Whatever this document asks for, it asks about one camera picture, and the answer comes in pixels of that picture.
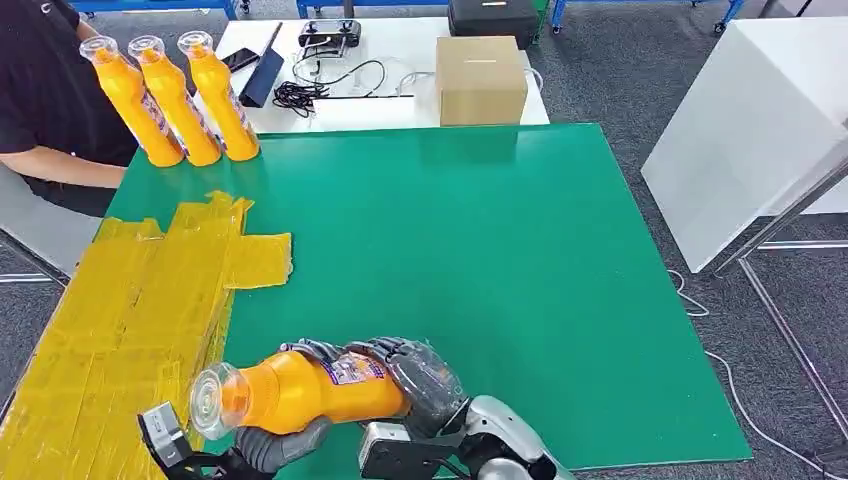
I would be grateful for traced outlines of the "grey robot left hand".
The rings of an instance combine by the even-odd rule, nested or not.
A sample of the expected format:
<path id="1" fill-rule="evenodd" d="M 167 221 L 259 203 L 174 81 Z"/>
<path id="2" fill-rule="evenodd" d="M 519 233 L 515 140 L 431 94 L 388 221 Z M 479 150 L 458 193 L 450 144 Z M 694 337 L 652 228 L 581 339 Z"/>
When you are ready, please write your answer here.
<path id="1" fill-rule="evenodd" d="M 280 352 L 298 352 L 308 360 L 331 363 L 342 354 L 340 346 L 302 338 L 297 342 L 283 343 Z M 312 420 L 303 431 L 278 435 L 259 427 L 239 427 L 235 431 L 233 446 L 254 470 L 275 475 L 279 470 L 305 457 L 319 448 L 333 423 L 324 416 Z"/>

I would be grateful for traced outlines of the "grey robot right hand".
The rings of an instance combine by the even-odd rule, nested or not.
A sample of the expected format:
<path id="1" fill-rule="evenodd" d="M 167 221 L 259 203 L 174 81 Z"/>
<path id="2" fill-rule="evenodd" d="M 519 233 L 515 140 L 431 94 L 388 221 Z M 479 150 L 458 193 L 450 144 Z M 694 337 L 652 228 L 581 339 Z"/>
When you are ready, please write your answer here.
<path id="1" fill-rule="evenodd" d="M 452 431 L 452 422 L 470 401 L 461 381 L 428 344 L 402 337 L 375 337 L 343 347 L 380 362 L 404 394 L 405 424 L 418 438 Z"/>

